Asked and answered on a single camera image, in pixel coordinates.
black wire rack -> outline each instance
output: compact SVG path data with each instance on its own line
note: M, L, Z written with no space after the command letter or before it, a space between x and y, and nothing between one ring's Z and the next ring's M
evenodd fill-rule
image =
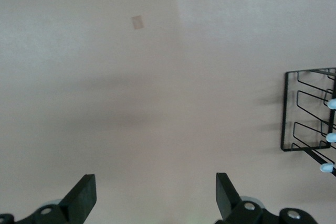
M336 176L336 68L286 72L283 107L281 149L304 151Z

screw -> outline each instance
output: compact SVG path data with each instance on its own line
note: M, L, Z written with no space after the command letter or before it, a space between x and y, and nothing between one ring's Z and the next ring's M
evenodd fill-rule
M250 202L245 203L245 204L244 204L244 207L245 207L247 210L254 210L254 209L256 209L256 207L255 207L252 203L250 203Z
M42 215L46 215L46 214L50 213L51 211L52 211L52 209L50 207L48 207L48 208L43 209L40 213Z
M299 213L296 212L296 211L293 211L293 210L288 211L287 214L292 219L300 219L301 218L301 216L299 215Z

bolt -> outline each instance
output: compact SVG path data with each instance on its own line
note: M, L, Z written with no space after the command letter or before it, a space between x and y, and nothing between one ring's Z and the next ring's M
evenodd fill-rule
M301 218L301 216L299 215L299 213L296 212L296 211L293 211L293 210L288 211L287 214L292 219L300 219Z
M247 210L254 210L254 209L256 209L256 207L255 207L252 203L250 203L250 202L245 203L245 204L244 204L244 207L245 207Z
M46 215L46 214L50 213L51 211L52 211L52 209L50 207L48 207L48 208L43 209L40 213L42 215Z

small square mark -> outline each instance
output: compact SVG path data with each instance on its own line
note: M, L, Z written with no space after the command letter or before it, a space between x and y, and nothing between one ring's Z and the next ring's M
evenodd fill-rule
M132 17L133 27L134 29L143 28L143 22L141 15Z

metal rack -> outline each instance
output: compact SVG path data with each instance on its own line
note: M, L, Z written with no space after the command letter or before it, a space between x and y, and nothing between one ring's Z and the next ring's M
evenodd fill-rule
M306 152L334 176L335 104L336 68L286 72L281 149Z

